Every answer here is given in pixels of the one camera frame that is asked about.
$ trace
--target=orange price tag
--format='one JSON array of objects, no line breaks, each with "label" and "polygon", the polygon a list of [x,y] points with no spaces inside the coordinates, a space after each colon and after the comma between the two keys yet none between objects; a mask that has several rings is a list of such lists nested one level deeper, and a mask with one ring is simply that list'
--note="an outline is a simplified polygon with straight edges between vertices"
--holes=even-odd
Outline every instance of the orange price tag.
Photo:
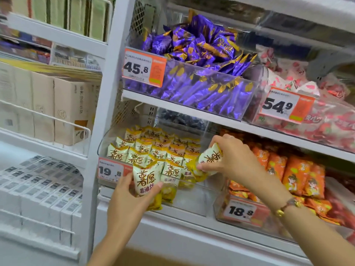
[{"label": "orange price tag", "polygon": [[129,165],[122,161],[100,157],[99,165],[97,168],[97,175],[98,178],[117,182],[121,176],[126,176],[132,170],[132,165]]},{"label": "orange price tag", "polygon": [[165,66],[166,58],[162,56],[126,48],[122,77],[161,88]]},{"label": "orange price tag", "polygon": [[300,124],[314,101],[314,97],[271,87],[260,114]]}]

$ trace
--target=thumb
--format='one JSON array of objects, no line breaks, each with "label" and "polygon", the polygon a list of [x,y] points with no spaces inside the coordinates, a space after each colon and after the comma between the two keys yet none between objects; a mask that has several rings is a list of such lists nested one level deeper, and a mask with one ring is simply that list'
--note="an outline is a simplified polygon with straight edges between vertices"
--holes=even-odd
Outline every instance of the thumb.
[{"label": "thumb", "polygon": [[204,163],[199,163],[196,166],[196,169],[202,170],[205,172],[209,171],[216,171],[216,172],[222,172],[222,162],[217,161],[217,162],[204,162]]},{"label": "thumb", "polygon": [[141,197],[142,203],[144,204],[145,208],[149,206],[149,204],[152,202],[154,197],[161,191],[163,187],[162,182],[158,182],[156,185],[152,187],[152,189],[143,197]]}]

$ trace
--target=price tag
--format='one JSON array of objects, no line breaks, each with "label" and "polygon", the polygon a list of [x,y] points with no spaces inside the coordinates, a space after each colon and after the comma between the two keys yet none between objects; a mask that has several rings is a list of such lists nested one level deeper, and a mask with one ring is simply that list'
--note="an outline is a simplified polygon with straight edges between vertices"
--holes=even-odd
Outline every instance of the price tag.
[{"label": "price tag", "polygon": [[165,66],[166,58],[162,56],[126,48],[122,77],[161,88]]},{"label": "price tag", "polygon": [[250,220],[253,217],[256,208],[257,207],[252,204],[230,200],[223,215],[228,219],[236,219],[238,221],[251,223]]},{"label": "price tag", "polygon": [[121,176],[125,176],[132,171],[132,166],[100,157],[97,170],[99,178],[117,182]]},{"label": "price tag", "polygon": [[300,124],[315,98],[271,87],[260,114]]}]

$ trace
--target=person's left hand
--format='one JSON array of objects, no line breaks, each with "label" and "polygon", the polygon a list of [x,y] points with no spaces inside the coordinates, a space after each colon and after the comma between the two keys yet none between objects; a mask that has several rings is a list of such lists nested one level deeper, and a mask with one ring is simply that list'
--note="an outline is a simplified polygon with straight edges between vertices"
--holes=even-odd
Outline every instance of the person's left hand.
[{"label": "person's left hand", "polygon": [[162,189],[163,183],[159,182],[144,196],[134,197],[129,192],[133,174],[121,177],[113,192],[107,210],[107,235],[122,234],[128,241],[138,227],[144,212],[154,197]]}]

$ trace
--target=person's right hand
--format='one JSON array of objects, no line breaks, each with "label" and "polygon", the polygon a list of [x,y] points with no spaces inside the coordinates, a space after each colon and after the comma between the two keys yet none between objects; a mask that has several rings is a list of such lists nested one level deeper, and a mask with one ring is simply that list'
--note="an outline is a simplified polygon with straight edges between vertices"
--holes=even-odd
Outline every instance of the person's right hand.
[{"label": "person's right hand", "polygon": [[252,188],[255,176],[264,176],[265,169],[261,166],[253,152],[243,142],[229,134],[223,137],[215,135],[209,145],[218,143],[223,151],[222,161],[212,163],[200,163],[197,169],[203,171],[217,171],[229,179]]}]

